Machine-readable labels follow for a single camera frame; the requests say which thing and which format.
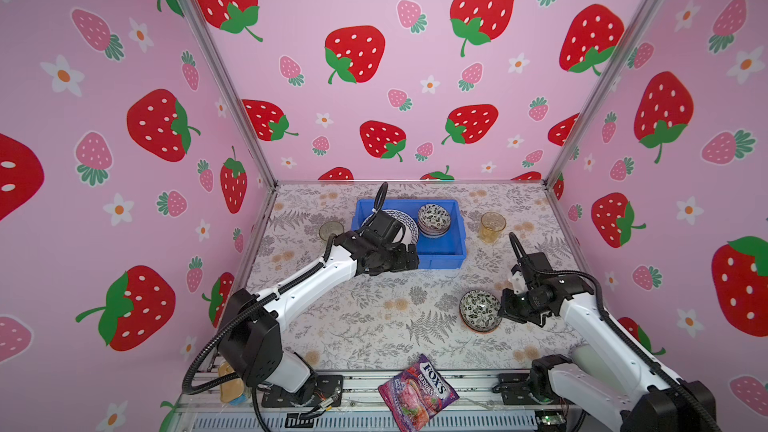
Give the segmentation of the zigzag rim white plate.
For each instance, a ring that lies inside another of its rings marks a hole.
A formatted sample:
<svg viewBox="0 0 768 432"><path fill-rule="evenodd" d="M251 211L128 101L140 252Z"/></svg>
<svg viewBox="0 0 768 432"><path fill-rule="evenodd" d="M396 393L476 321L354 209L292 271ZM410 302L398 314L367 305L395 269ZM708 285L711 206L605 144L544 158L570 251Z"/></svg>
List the zigzag rim white plate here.
<svg viewBox="0 0 768 432"><path fill-rule="evenodd" d="M384 212L402 224L402 230L393 239L394 243L405 245L416 245L418 243L420 231L416 221L411 216L397 209L385 209Z"/></svg>

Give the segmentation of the black leaf pattern red bowl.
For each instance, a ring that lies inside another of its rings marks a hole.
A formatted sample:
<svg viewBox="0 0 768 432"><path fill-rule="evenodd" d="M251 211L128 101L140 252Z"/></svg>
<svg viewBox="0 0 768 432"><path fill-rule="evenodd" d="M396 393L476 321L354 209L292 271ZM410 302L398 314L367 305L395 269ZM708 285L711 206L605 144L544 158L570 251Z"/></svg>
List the black leaf pattern red bowl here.
<svg viewBox="0 0 768 432"><path fill-rule="evenodd" d="M494 331L501 323L499 299L483 290L466 292L459 303L462 321L471 330L478 333Z"/></svg>

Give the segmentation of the black leaf pattern pink bowl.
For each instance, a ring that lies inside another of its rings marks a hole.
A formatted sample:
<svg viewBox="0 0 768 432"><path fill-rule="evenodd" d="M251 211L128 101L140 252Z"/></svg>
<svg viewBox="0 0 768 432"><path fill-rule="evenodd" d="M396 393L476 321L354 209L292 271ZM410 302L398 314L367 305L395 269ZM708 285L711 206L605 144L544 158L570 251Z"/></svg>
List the black leaf pattern pink bowl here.
<svg viewBox="0 0 768 432"><path fill-rule="evenodd" d="M425 228L450 228L452 223L450 213L436 203L428 203L418 210L417 225Z"/></svg>

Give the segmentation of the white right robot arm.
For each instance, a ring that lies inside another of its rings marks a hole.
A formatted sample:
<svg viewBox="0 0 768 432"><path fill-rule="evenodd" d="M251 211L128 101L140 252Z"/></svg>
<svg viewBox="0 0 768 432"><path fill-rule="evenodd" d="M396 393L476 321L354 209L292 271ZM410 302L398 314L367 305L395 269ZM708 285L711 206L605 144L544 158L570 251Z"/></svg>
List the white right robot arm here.
<svg viewBox="0 0 768 432"><path fill-rule="evenodd" d="M619 385L590 375L564 355L533 361L534 397L570 401L611 431L717 431L713 394L664 366L628 334L604 306L598 281L580 271L556 271L542 253L520 252L514 272L525 289L502 293L499 315L542 327L559 317L596 352Z"/></svg>

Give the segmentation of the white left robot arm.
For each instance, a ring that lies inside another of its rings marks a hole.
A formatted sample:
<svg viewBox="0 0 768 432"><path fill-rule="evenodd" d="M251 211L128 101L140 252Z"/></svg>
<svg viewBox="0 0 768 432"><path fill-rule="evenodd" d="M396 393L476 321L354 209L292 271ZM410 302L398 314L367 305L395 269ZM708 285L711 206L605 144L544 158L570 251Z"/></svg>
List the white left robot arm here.
<svg viewBox="0 0 768 432"><path fill-rule="evenodd" d="M319 391L317 374L307 361L287 352L282 333L307 308L336 286L360 275L415 270L416 246L396 243L402 224L380 210L357 230L329 236L314 262L256 294L231 295L216 349L248 388L276 386L304 405Z"/></svg>

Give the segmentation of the blue plastic bin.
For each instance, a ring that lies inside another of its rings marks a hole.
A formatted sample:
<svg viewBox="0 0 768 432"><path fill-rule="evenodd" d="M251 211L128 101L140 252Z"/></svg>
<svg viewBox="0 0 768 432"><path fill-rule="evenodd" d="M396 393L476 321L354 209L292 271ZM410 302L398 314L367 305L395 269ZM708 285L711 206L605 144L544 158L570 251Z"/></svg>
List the blue plastic bin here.
<svg viewBox="0 0 768 432"><path fill-rule="evenodd" d="M427 238L419 233L415 242L421 269L459 269L467 257L466 230L460 207L456 200L450 199L387 199L385 210L399 210L413 221L417 220L418 210L427 204L437 204L445 208L451 218L451 225L445 235L439 238Z"/></svg>

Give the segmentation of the green glass cup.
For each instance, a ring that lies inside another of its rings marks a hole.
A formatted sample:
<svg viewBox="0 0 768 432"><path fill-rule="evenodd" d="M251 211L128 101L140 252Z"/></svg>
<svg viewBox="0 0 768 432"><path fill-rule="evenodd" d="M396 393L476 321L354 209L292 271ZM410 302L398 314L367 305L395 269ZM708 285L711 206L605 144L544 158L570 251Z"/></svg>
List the green glass cup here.
<svg viewBox="0 0 768 432"><path fill-rule="evenodd" d="M319 230L318 235L323 242L327 242L331 237L337 237L345 232L345 227L338 221L327 221L323 223Z"/></svg>

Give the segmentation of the amber glass cup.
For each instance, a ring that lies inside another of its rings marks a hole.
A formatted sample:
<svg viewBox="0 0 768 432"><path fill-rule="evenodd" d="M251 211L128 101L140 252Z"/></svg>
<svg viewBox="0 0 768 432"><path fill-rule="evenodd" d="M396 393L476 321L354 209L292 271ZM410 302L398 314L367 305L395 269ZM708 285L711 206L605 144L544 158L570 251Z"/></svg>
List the amber glass cup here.
<svg viewBox="0 0 768 432"><path fill-rule="evenodd" d="M493 211L486 212L480 219L478 237L486 244L494 244L501 237L506 225L503 215Z"/></svg>

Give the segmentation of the purple Fox's candy bag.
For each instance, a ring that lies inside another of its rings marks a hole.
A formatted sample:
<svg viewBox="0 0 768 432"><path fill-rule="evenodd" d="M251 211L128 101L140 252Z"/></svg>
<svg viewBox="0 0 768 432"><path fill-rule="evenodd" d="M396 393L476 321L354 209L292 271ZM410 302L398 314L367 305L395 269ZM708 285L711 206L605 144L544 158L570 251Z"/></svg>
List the purple Fox's candy bag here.
<svg viewBox="0 0 768 432"><path fill-rule="evenodd" d="M420 431L460 396L424 354L378 387L378 393L402 432Z"/></svg>

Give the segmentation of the aluminium corner post left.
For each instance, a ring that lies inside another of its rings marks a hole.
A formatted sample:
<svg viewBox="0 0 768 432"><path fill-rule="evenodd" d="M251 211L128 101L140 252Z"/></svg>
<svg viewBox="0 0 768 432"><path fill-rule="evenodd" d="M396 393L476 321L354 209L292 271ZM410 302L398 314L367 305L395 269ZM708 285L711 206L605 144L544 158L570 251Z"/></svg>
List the aluminium corner post left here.
<svg viewBox="0 0 768 432"><path fill-rule="evenodd" d="M274 191L277 188L277 180L274 177L270 166L259 146L259 140L256 133L252 130L251 122L246 110L242 105L240 97L234 87L231 77L222 60L221 54L216 47L211 34L208 30L208 24L199 9L196 0L178 0L180 7L185 14L191 31L198 42L198 45L205 57L205 60L211 70L212 76L220 90L221 97L229 108L233 116L233 121L249 150L253 161L263 177L265 186Z"/></svg>

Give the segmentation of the aluminium corner post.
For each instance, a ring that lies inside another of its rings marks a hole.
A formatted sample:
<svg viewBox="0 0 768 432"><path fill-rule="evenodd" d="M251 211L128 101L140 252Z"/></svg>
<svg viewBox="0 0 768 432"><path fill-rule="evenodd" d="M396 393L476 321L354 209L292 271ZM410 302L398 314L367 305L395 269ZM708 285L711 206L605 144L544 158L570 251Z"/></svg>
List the aluminium corner post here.
<svg viewBox="0 0 768 432"><path fill-rule="evenodd" d="M222 60L221 54L216 47L211 34L208 30L208 24L199 9L196 0L178 0L180 7L185 14L191 31L198 42L198 45L205 57L205 60L211 70L212 76L220 90L221 97L229 108L233 116L233 121L249 150L253 161L263 177L265 186L274 191L277 188L277 180L274 177L270 166L259 146L259 140L256 133L252 130L251 122L246 110L242 105L240 97L234 87L231 77Z"/></svg>
<svg viewBox="0 0 768 432"><path fill-rule="evenodd" d="M585 101L578 120L569 135L565 146L557 156L547 178L543 181L546 192L553 192L556 179L564 172L576 147L580 144L588 131L595 115L611 93L611 86L625 67L635 44L643 37L648 27L654 20L664 0L641 0L638 7L626 26L625 33L620 40L617 50L610 58L608 65L602 72L602 76L596 82L593 90Z"/></svg>

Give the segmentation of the aluminium corner post right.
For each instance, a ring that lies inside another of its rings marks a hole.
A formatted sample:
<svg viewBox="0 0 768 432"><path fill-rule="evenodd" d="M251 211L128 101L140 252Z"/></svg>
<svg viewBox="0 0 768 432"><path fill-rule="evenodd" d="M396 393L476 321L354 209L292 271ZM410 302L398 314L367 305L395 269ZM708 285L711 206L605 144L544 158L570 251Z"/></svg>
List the aluminium corner post right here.
<svg viewBox="0 0 768 432"><path fill-rule="evenodd" d="M608 65L602 72L602 76L596 82L593 90L585 101L578 120L569 135L565 146L557 156L547 178L543 181L546 192L553 192L556 179L564 172L576 147L580 144L588 131L595 115L611 93L611 86L625 67L635 44L643 37L648 27L654 20L664 0L641 0L638 7L626 26L625 33L620 40L617 50L610 58Z"/></svg>

